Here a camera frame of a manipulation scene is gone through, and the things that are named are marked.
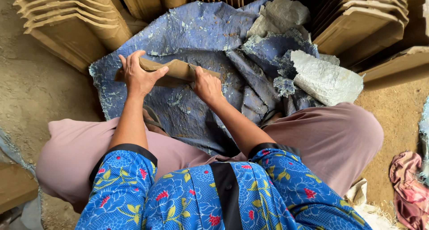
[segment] knee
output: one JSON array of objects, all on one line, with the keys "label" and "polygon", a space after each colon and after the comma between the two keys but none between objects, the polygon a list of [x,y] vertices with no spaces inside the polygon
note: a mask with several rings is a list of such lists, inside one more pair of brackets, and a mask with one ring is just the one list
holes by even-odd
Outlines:
[{"label": "knee", "polygon": [[383,143],[384,133],[378,120],[371,112],[352,103],[340,103],[336,105],[342,114],[347,128],[353,132],[352,137],[366,141],[371,148],[379,150]]}]

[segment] person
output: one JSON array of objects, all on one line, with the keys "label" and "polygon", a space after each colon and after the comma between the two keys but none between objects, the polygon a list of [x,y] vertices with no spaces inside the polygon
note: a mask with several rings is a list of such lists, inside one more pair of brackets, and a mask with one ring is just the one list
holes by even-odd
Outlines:
[{"label": "person", "polygon": [[[383,133],[370,113],[348,103],[304,109],[276,120],[263,131],[232,107],[222,96],[220,81],[199,67],[194,91],[222,120],[242,153],[233,159],[203,154],[192,159],[186,153],[178,164],[164,162],[164,172],[159,175],[158,162],[161,164],[169,156],[155,156],[150,144],[151,133],[168,137],[145,129],[142,103],[156,80],[168,69],[144,72],[138,64],[143,53],[135,52],[126,59],[121,57],[128,95],[121,118],[112,124],[116,129],[108,129],[110,133],[101,132],[95,137],[91,135],[100,142],[108,138],[111,141],[109,150],[104,150],[99,162],[91,165],[95,165],[90,176],[92,191],[86,195],[90,199],[77,229],[370,229],[335,193],[345,193],[344,189],[350,187],[381,147]],[[92,132],[103,131],[93,131],[99,125],[89,128]],[[70,187],[73,184],[63,189],[55,184],[68,181],[65,174],[76,173],[52,170],[67,169],[61,157],[57,158],[58,165],[48,161],[56,156],[52,149],[58,148],[55,146],[59,139],[53,135],[52,145],[45,146],[36,175],[48,194],[78,203],[77,194],[64,193],[67,188],[73,188]],[[276,142],[290,142],[305,150]],[[88,145],[89,140],[80,143]],[[183,149],[176,155],[194,150],[180,144],[178,147]],[[300,154],[312,162],[309,166],[317,170],[316,174],[303,164]],[[81,156],[79,160],[85,161],[86,157]],[[169,166],[175,167],[170,173],[166,171]],[[85,181],[77,182],[84,188],[90,187],[85,186]]]}]

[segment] blue tarp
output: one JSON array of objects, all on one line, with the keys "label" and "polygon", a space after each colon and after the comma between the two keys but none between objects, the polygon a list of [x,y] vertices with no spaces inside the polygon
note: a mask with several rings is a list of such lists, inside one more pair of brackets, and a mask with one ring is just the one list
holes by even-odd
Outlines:
[{"label": "blue tarp", "polygon": [[[280,98],[272,79],[266,78],[255,63],[236,49],[243,45],[246,32],[267,1],[257,0],[239,9],[223,2],[185,4],[169,10],[118,50],[93,63],[90,74],[106,119],[119,117],[126,99],[125,84],[114,81],[121,66],[118,55],[126,57],[136,50],[145,50],[143,57],[158,63],[180,59],[221,73],[222,91],[228,102],[240,111],[244,109],[244,115],[258,123],[267,111],[281,104]],[[220,119],[189,85],[154,87],[145,104],[158,113],[173,138],[211,155],[239,153]]]}]

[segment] red flower print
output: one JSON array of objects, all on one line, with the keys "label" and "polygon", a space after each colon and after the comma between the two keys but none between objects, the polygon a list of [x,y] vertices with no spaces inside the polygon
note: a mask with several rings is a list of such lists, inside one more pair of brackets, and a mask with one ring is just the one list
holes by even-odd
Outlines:
[{"label": "red flower print", "polygon": [[253,210],[249,211],[249,218],[250,218],[250,220],[255,219],[255,212]]},{"label": "red flower print", "polygon": [[143,180],[146,179],[147,172],[145,170],[143,170],[142,168],[140,168],[139,171],[142,174]]},{"label": "red flower print", "polygon": [[161,193],[158,194],[158,196],[157,196],[157,198],[155,198],[155,200],[159,201],[159,199],[161,199],[163,197],[168,197],[168,192],[162,191]]},{"label": "red flower print", "polygon": [[106,197],[101,201],[100,207],[103,207],[103,206],[106,204],[107,200],[109,200],[109,199],[110,199],[110,196],[106,196]]},{"label": "red flower print", "polygon": [[209,217],[210,219],[208,221],[212,223],[212,226],[218,225],[219,222],[221,222],[220,216],[212,216],[212,214],[210,214]]},{"label": "red flower print", "polygon": [[313,190],[304,188],[305,194],[307,194],[307,198],[314,198],[314,195],[316,195],[316,192]]}]

